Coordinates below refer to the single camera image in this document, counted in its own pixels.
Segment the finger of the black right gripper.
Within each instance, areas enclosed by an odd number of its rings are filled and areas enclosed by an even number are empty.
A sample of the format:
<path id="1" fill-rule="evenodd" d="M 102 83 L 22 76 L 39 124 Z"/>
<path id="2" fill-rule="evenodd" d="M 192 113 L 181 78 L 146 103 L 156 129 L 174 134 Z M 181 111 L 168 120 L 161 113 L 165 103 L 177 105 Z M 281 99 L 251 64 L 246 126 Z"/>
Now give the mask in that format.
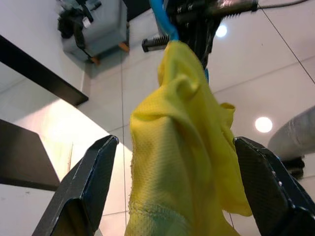
<path id="1" fill-rule="evenodd" d="M 198 57 L 203 69 L 208 64 L 208 56 L 212 51 L 216 33 L 216 24 L 195 24 L 189 46 Z"/>

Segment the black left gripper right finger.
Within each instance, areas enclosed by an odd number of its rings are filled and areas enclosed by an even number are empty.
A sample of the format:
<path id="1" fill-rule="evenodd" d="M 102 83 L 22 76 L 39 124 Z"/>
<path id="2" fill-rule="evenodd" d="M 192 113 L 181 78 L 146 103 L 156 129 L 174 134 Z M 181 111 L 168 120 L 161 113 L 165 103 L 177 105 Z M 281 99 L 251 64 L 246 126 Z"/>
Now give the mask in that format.
<path id="1" fill-rule="evenodd" d="M 315 204 L 280 159 L 245 137 L 234 140 L 242 182 L 263 236 L 313 236 Z"/>

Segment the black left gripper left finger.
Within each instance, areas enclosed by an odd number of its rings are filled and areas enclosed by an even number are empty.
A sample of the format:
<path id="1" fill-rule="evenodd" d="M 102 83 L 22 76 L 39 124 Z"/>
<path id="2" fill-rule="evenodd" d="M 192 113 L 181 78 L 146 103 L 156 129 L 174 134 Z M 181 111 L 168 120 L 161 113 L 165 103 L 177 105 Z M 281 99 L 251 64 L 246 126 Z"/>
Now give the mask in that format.
<path id="1" fill-rule="evenodd" d="M 119 139 L 95 141 L 62 179 L 34 236 L 93 236 L 99 228 L 109 191 Z"/>

